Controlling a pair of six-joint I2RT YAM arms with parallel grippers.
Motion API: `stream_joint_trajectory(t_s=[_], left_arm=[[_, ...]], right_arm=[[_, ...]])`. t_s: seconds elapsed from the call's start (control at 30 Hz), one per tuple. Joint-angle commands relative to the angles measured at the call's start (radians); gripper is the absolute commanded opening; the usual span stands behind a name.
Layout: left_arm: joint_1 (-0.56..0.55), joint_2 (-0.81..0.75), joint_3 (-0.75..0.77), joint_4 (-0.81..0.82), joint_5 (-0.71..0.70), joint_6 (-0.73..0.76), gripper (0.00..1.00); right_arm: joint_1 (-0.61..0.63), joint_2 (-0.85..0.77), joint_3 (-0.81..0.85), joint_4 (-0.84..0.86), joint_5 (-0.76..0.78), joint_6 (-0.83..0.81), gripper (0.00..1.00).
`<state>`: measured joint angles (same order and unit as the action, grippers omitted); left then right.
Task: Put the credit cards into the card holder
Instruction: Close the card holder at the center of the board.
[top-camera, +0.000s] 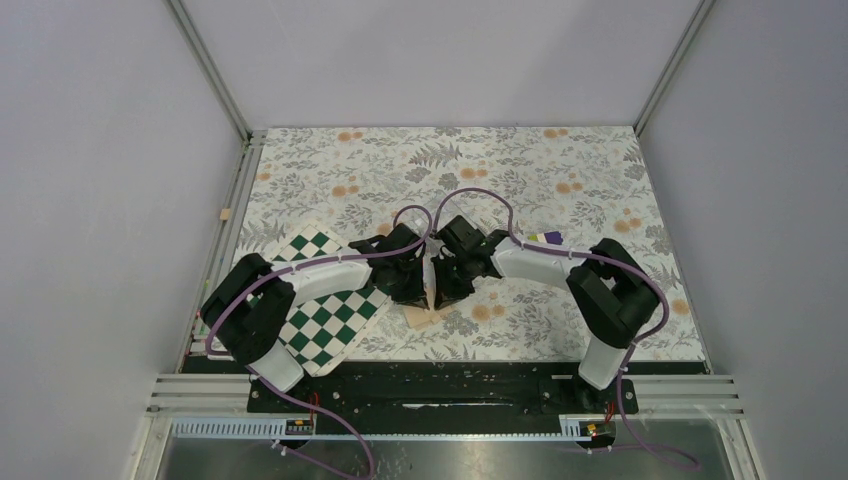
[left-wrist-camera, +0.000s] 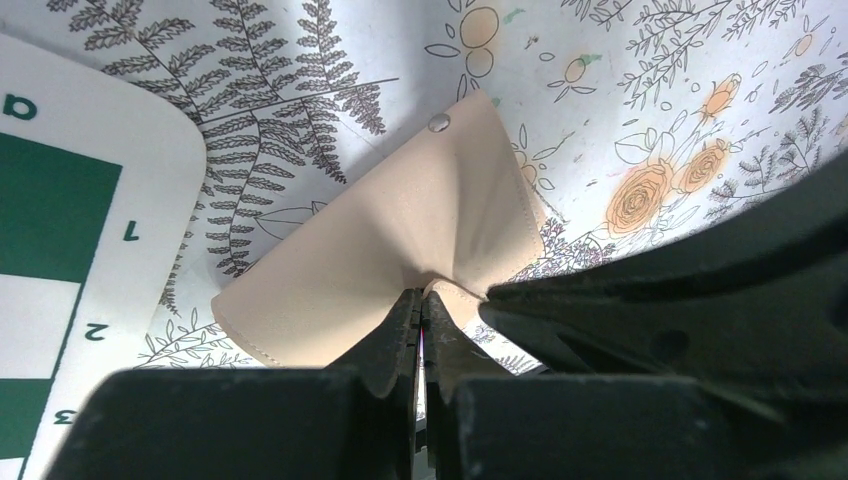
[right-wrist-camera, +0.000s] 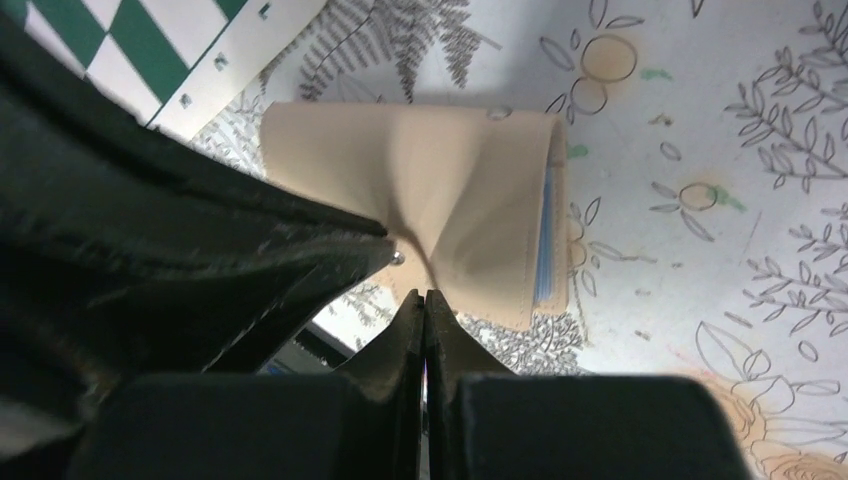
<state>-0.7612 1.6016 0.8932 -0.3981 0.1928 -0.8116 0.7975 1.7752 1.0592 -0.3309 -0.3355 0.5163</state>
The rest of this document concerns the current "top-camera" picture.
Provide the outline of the tan card holder wallet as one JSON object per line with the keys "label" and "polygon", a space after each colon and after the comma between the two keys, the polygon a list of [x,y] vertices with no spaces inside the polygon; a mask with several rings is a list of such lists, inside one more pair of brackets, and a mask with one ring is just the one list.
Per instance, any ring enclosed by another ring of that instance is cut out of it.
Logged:
{"label": "tan card holder wallet", "polygon": [[454,308],[452,306],[444,307],[439,310],[422,309],[412,306],[402,307],[402,312],[407,325],[416,331],[421,331],[439,324],[453,311]]}

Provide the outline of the clear acrylic card box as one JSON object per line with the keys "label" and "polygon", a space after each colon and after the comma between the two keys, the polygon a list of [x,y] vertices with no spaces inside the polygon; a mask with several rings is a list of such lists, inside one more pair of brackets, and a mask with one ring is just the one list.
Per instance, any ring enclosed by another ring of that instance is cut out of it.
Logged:
{"label": "clear acrylic card box", "polygon": [[405,224],[416,234],[423,234],[430,223],[425,213],[427,211],[435,222],[435,225],[430,228],[430,238],[433,240],[437,238],[438,231],[457,216],[463,217],[484,235],[493,230],[486,224],[485,212],[472,202],[474,192],[458,194],[442,204],[446,195],[444,191],[437,191],[435,194],[425,196],[422,200],[413,201],[411,205],[405,205],[402,212],[396,216],[396,222]]}

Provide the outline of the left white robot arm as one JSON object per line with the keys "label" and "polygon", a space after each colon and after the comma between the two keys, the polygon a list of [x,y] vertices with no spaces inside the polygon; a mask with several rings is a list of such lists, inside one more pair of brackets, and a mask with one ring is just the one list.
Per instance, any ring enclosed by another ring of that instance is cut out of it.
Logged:
{"label": "left white robot arm", "polygon": [[313,259],[248,254],[200,309],[209,351],[231,356],[272,385],[282,408],[299,410],[310,397],[304,377],[332,371],[390,301],[425,304],[422,254],[421,237],[403,223]]}

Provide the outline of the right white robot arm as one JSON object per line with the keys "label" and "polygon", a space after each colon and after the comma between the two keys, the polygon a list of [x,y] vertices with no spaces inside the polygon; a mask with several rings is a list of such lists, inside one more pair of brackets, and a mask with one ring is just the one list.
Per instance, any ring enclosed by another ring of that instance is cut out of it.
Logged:
{"label": "right white robot arm", "polygon": [[435,306],[466,299],[477,278],[512,278],[571,293],[590,332],[573,386],[575,402],[597,412],[613,398],[612,382],[623,371],[637,336],[667,301],[624,247],[604,238],[587,252],[521,242],[506,230],[484,234],[457,216],[436,234],[443,253],[433,257]]}

